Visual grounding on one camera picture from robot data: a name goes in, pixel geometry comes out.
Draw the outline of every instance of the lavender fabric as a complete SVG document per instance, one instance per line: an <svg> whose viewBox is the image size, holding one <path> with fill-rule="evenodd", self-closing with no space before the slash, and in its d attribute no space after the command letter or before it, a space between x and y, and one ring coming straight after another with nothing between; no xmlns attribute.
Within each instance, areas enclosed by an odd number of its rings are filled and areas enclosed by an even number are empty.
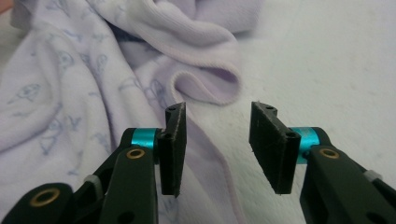
<svg viewBox="0 0 396 224"><path fill-rule="evenodd" d="M234 101L233 33L254 27L260 3L16 1L13 24L29 33L0 86L0 218L41 184L77 189L126 128L164 127L163 109L186 96ZM190 111L181 195L158 200L160 223L245 222L228 165Z"/></svg>

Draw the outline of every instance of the teal spacer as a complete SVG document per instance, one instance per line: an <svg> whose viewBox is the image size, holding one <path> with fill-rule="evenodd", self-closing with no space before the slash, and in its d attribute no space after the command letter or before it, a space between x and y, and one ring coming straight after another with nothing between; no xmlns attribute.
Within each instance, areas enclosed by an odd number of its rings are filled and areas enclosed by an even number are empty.
<svg viewBox="0 0 396 224"><path fill-rule="evenodd" d="M303 157L303 155L308 153L312 146L320 145L318 134L311 127L297 127L291 129L301 136L297 164L306 164L307 160Z"/></svg>
<svg viewBox="0 0 396 224"><path fill-rule="evenodd" d="M131 145L139 145L153 150L156 132L157 129L135 129L132 135Z"/></svg>

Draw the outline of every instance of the black plastic part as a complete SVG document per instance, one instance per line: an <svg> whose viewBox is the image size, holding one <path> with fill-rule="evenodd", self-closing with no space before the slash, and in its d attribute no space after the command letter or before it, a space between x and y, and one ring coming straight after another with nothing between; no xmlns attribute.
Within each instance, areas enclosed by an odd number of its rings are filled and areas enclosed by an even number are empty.
<svg viewBox="0 0 396 224"><path fill-rule="evenodd" d="M128 158L133 149L143 151L143 156ZM157 213L152 150L126 148L119 153L115 164L99 223L158 223Z"/></svg>
<svg viewBox="0 0 396 224"><path fill-rule="evenodd" d="M329 158L320 152L323 148L339 157ZM393 207L360 167L335 147L312 148L300 203L308 224L396 223Z"/></svg>
<svg viewBox="0 0 396 224"><path fill-rule="evenodd" d="M317 133L318 139L320 142L321 146L331 146L332 147L332 142L330 141L329 135L326 134L326 132L319 128L319 127L312 127L312 129Z"/></svg>
<svg viewBox="0 0 396 224"><path fill-rule="evenodd" d="M287 128L271 105L251 105L249 143L277 194L291 193L301 136Z"/></svg>
<svg viewBox="0 0 396 224"><path fill-rule="evenodd" d="M153 157L154 157L154 164L158 165L160 164L160 149L158 147L158 136L161 133L161 129L157 129L155 131L155 137L154 137L154 151L153 151Z"/></svg>
<svg viewBox="0 0 396 224"><path fill-rule="evenodd" d="M93 173L97 175L102 183L103 193L107 192L108 184L110 183L111 176L113 175L114 165L120 152L125 148L131 146L132 136L134 135L135 128L126 129L120 140L120 145L117 149L102 163L102 165ZM95 203L96 198L95 189L91 182L85 182L75 193L78 208L83 208L92 203Z"/></svg>
<svg viewBox="0 0 396 224"><path fill-rule="evenodd" d="M45 184L26 193L3 224L65 224L75 215L73 191L62 183Z"/></svg>
<svg viewBox="0 0 396 224"><path fill-rule="evenodd" d="M166 130L158 134L162 194L180 194L187 144L186 104L166 108Z"/></svg>
<svg viewBox="0 0 396 224"><path fill-rule="evenodd" d="M97 223L102 212L103 200L101 199L83 208L79 208L73 224Z"/></svg>
<svg viewBox="0 0 396 224"><path fill-rule="evenodd" d="M373 185L396 211L396 190L380 179L375 179Z"/></svg>

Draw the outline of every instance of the light purple cloth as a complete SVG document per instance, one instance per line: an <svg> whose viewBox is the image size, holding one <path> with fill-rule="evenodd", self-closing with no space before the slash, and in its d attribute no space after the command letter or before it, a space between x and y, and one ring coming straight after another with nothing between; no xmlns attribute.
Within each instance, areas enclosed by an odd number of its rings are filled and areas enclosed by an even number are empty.
<svg viewBox="0 0 396 224"><path fill-rule="evenodd" d="M0 87L0 218L41 184L77 189L126 128L164 127L163 109L186 95L232 102L232 33L254 27L260 3L16 1L13 24L29 33ZM228 165L193 120L181 195L159 195L160 223L244 223Z"/></svg>

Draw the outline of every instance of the screw hole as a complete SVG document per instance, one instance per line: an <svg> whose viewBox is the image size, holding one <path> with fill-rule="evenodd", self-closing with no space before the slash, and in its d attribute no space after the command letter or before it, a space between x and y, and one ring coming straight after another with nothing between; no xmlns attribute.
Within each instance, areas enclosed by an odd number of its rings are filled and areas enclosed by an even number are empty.
<svg viewBox="0 0 396 224"><path fill-rule="evenodd" d="M333 151L328 148L321 149L320 154L330 159L338 159L340 157L340 155L336 151Z"/></svg>
<svg viewBox="0 0 396 224"><path fill-rule="evenodd" d="M366 216L375 224L387 224L388 222L377 213L368 212Z"/></svg>
<svg viewBox="0 0 396 224"><path fill-rule="evenodd" d="M60 194L61 191L56 188L44 189L37 193L35 197L33 197L33 199L30 201L30 205L32 207L41 207L47 205L55 201Z"/></svg>
<svg viewBox="0 0 396 224"><path fill-rule="evenodd" d="M120 224L127 224L134 221L134 213L131 211L124 212L119 215L118 222Z"/></svg>
<svg viewBox="0 0 396 224"><path fill-rule="evenodd" d="M132 149L126 153L126 157L131 160L139 159L139 158L143 157L144 155L145 155L145 151L142 149Z"/></svg>

